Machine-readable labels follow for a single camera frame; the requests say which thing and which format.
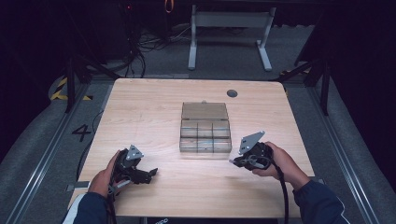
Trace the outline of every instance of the number 4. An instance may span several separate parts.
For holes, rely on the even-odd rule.
[[[79,138],[79,142],[82,142],[84,140],[85,134],[91,133],[91,132],[87,132],[87,129],[88,129],[88,125],[83,124],[83,125],[81,125],[81,127],[75,129],[72,132],[72,134],[81,134],[81,137]]]

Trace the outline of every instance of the yellow tape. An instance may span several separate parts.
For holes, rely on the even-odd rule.
[[[64,85],[67,83],[67,77],[62,78],[59,82],[58,87],[55,90],[55,93],[50,97],[51,100],[67,100],[67,95],[61,95],[61,91],[64,88]],[[92,100],[93,96],[86,95],[82,100]]]

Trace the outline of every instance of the blue sleeve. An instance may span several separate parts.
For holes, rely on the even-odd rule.
[[[106,199],[94,192],[80,194],[70,206],[63,224],[107,224]]]
[[[293,193],[303,223],[349,223],[343,216],[343,203],[327,186],[311,180]]]

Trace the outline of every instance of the metal rail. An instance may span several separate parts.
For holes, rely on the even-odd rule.
[[[344,151],[343,146],[335,132],[334,127],[329,119],[329,117],[324,116],[323,112],[320,107],[320,101],[318,98],[318,94],[316,93],[313,87],[306,88],[311,100],[314,102],[315,108],[320,115],[321,121],[323,122],[324,126],[326,127],[327,133],[332,140],[332,149],[337,159],[338,163],[340,164],[341,170],[346,178],[346,182],[349,185],[349,188],[355,197],[355,201],[361,210],[361,214],[366,223],[379,223],[378,218],[375,215],[373,207],[371,206],[369,200],[366,197],[366,193],[359,181],[358,176],[356,175],[352,164],[350,163],[349,159],[347,158],[347,154]]]
[[[23,190],[21,197],[15,204],[14,209],[9,215],[6,223],[21,223],[21,220],[23,219],[23,216],[25,215],[26,210],[30,205],[30,202],[35,197],[35,193],[40,187],[40,184],[44,179],[46,172],[50,168],[50,164],[55,157],[55,154],[64,136],[64,131],[67,128],[67,125],[69,124],[71,118],[73,118],[73,115],[76,112],[78,105],[84,97],[88,87],[88,84],[81,84],[81,86],[79,87],[78,94],[76,96],[77,101],[75,105],[71,108],[69,113],[64,114],[64,116],[62,117],[55,134],[53,135],[46,151],[44,152],[44,155],[42,156],[32,175],[30,176],[28,184]]]

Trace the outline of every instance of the metal frame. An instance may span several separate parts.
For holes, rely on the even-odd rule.
[[[191,12],[191,46],[189,57],[189,69],[195,69],[197,38],[196,28],[201,27],[249,27],[263,28],[264,33],[261,40],[257,40],[257,48],[262,57],[264,70],[272,71],[272,66],[265,50],[265,43],[271,30],[276,8],[272,7],[269,12],[207,12],[196,10],[192,6]]]

